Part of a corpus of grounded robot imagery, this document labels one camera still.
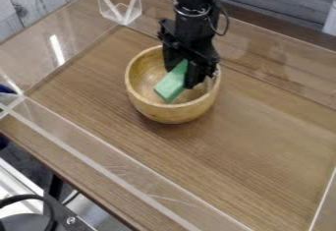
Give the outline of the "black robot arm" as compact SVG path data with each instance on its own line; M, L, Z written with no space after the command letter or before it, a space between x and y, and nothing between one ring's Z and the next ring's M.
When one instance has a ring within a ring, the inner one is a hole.
M218 0L176 0L173 11L173 20L158 20L164 66L170 72L181 60L188 62L184 88L192 89L216 73L218 54L212 40L226 34L229 17Z

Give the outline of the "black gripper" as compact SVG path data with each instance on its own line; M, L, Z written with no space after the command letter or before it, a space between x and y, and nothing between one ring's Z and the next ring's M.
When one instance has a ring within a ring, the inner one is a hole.
M184 88L193 89L216 72L218 55L212 39L216 35L218 9L213 5L194 10L174 5L174 14L174 19L158 21L157 37L162 43L164 67L170 72L186 60Z

